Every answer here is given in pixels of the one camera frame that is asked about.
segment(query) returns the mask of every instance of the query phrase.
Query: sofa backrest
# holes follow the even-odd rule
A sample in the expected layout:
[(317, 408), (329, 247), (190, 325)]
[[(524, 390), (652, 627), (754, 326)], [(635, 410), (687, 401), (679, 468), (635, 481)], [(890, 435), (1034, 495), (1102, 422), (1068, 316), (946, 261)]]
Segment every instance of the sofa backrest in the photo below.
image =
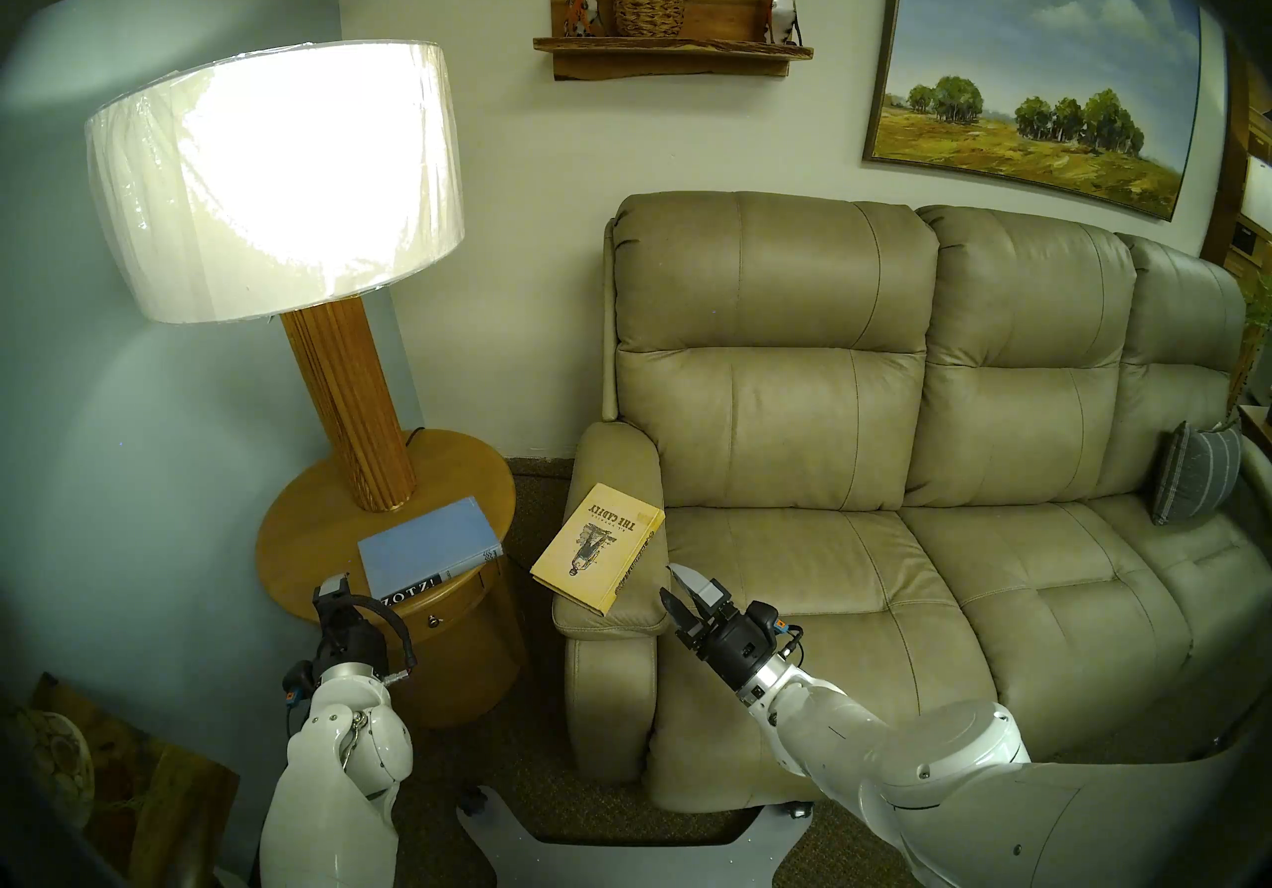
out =
[(1135, 262), (1135, 300), (1093, 496), (1142, 486), (1164, 438), (1184, 420), (1202, 429), (1224, 421), (1245, 322), (1245, 300), (1226, 270), (1146, 238), (1119, 237)]
[(607, 240), (607, 405), (668, 506), (901, 505), (936, 274), (909, 207), (655, 193)]
[(1071, 501), (1095, 487), (1135, 289), (1109, 232), (977, 207), (940, 240), (907, 505)]

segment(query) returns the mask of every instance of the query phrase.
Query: brown carpet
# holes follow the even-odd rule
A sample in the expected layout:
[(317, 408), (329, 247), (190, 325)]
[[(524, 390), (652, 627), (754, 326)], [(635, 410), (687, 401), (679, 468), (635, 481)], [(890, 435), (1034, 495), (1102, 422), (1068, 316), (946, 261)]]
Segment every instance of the brown carpet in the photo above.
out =
[[(542, 840), (590, 843), (721, 843), (734, 840), (756, 810), (679, 814), (653, 807), (640, 785), (605, 786), (584, 781), (571, 762), (565, 729), (563, 640), (552, 627), (546, 589), (524, 572), (556, 534), (565, 511), (570, 462), (513, 461), (516, 518), (505, 539), (518, 571), (514, 584), (525, 616), (533, 676), (523, 674), (506, 697), (482, 719), (434, 732), (415, 748), (415, 772), (402, 784), (393, 810), (401, 835), (397, 885), (495, 884), (495, 873), (455, 819), (460, 790), (488, 785), (518, 819)], [(1252, 651), (1258, 660), (1268, 656)], [(1208, 693), (1180, 692), (1140, 721), (1065, 761), (1179, 761), (1197, 747), (1187, 734), (1215, 733), (1231, 714), (1229, 683), (1215, 681)], [(1220, 693), (1225, 698), (1217, 698)], [(1248, 705), (1252, 695), (1236, 697)], [(1196, 719), (1197, 715), (1205, 719)], [(917, 884), (901, 855), (875, 838), (847, 810), (822, 801), (813, 824), (773, 879), (777, 888), (820, 885)]]

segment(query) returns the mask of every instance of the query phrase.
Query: tree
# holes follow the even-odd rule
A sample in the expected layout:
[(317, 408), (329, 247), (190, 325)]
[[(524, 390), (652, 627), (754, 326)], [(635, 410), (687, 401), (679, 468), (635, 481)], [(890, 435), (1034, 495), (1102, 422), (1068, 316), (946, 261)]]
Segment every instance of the tree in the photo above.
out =
[(1052, 137), (1056, 141), (1072, 141), (1082, 131), (1082, 107), (1071, 97), (1056, 102), (1052, 112)]
[(1116, 150), (1122, 134), (1123, 109), (1121, 98), (1112, 88), (1091, 94), (1082, 108), (1082, 141), (1096, 149)]
[(985, 109), (981, 89), (964, 76), (943, 76), (932, 98), (936, 117), (958, 125), (971, 125)]
[(1028, 97), (1016, 108), (1016, 131), (1027, 139), (1051, 137), (1051, 104), (1040, 97)]
[(909, 107), (920, 114), (926, 114), (927, 108), (932, 106), (932, 88), (915, 84), (909, 92)]

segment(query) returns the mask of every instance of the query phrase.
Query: caster wheel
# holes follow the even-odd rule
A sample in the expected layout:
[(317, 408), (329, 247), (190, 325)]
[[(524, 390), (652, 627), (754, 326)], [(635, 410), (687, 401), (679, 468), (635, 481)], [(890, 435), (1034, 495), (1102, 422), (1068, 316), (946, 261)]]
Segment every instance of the caster wheel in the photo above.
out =
[(477, 815), (486, 812), (486, 793), (471, 785), (459, 794), (459, 808), (464, 815)]

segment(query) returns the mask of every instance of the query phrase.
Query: light blue wall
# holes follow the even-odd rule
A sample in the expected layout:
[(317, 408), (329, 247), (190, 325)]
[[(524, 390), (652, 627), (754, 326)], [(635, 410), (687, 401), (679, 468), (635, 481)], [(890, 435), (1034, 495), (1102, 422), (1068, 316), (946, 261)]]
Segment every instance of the light blue wall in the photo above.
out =
[[(170, 70), (340, 38), (336, 0), (70, 0), (0, 74), (0, 650), (242, 782), (245, 873), (285, 763), (280, 679), (317, 632), (253, 566), (273, 496), (327, 453), (279, 322), (145, 321), (93, 211), (83, 125)], [(420, 421), (388, 291), (368, 298), (403, 425)]]

